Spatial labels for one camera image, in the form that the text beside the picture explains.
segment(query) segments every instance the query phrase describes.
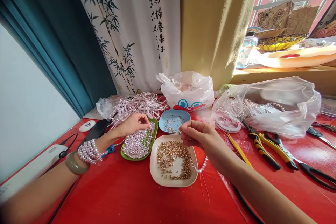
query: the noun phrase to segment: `teal curtain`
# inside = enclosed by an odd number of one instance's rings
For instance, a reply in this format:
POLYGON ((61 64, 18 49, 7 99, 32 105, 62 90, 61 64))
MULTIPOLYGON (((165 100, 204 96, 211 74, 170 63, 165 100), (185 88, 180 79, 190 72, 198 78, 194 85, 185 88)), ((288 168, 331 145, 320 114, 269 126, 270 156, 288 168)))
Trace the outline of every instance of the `teal curtain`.
POLYGON ((80 117, 117 93, 80 0, 0 0, 0 19, 80 117))

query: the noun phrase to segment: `jade bangle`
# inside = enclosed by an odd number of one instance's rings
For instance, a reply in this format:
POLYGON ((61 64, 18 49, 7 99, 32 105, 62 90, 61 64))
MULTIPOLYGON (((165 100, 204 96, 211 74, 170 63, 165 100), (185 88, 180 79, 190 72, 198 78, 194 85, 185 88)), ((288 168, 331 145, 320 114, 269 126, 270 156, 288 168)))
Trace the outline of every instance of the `jade bangle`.
POLYGON ((77 174, 77 175, 82 175, 84 173, 86 173, 89 170, 89 167, 83 168, 81 166, 79 166, 74 158, 74 154, 76 152, 71 152, 65 160, 65 163, 67 165, 67 167, 69 168, 70 171, 72 171, 73 173, 77 174))

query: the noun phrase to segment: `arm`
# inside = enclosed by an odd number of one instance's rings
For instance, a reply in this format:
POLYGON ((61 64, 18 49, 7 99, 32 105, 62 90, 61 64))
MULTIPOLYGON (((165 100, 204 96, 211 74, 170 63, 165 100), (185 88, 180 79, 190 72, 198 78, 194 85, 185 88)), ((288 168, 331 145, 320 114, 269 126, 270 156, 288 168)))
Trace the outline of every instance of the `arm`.
MULTIPOLYGON (((146 115, 133 114, 117 128, 98 138, 96 147, 103 153, 117 139, 131 135, 137 130, 146 129, 148 126, 146 115)), ((88 166, 80 160, 77 153, 74 157, 78 165, 88 166)), ((6 201, 3 206, 6 221, 10 224, 31 223, 49 209, 78 178, 79 175, 72 173, 65 162, 60 163, 6 201)))
POLYGON ((202 148, 213 166, 227 177, 266 223, 315 223, 254 169, 241 160, 214 127, 197 121, 184 123, 181 138, 202 148))

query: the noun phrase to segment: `elastic cord spool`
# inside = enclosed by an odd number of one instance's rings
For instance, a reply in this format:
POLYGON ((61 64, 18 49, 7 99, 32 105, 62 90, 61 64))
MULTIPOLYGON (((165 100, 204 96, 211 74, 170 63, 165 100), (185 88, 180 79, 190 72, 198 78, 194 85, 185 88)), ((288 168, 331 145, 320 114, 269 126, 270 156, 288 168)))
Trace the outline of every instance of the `elastic cord spool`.
POLYGON ((230 122, 229 120, 225 120, 223 117, 218 117, 216 119, 216 126, 228 133, 238 133, 242 128, 241 125, 236 124, 236 121, 230 122))

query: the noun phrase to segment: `red tabletop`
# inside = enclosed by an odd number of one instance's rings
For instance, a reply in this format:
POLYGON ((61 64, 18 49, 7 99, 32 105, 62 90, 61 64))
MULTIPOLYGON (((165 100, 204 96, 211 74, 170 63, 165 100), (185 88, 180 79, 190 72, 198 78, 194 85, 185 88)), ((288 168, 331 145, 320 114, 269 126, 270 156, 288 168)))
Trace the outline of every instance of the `red tabletop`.
MULTIPOLYGON (((191 117, 192 120, 202 120, 193 113, 191 117)), ((53 144, 78 132, 78 138, 71 148, 76 150, 87 134, 78 129, 87 121, 89 119, 81 120, 53 144)), ((336 121, 323 117, 318 117, 317 121, 336 124, 336 121)), ((219 129, 217 131, 234 150, 226 134, 219 129)), ((319 128, 319 131, 336 144, 334 133, 323 128, 319 128)), ((159 129, 157 137, 163 134, 159 129)), ((272 169, 257 153, 245 130, 231 136, 243 149, 254 169, 313 220, 324 224, 335 223, 336 192, 319 186, 302 171, 290 170, 266 146, 282 166, 279 171, 272 169)), ((301 139, 282 140, 296 158, 336 177, 336 150, 308 135, 301 139)), ((137 162, 128 161, 121 157, 120 148, 116 147, 114 153, 107 155, 100 166, 91 166, 90 171, 77 181, 53 223, 253 223, 250 218, 246 221, 240 213, 211 161, 192 186, 169 188, 153 180, 149 171, 149 157, 137 162)), ((195 152, 198 163, 202 165, 204 152, 197 147, 195 152)), ((56 202, 35 223, 47 223, 58 204, 56 202)))

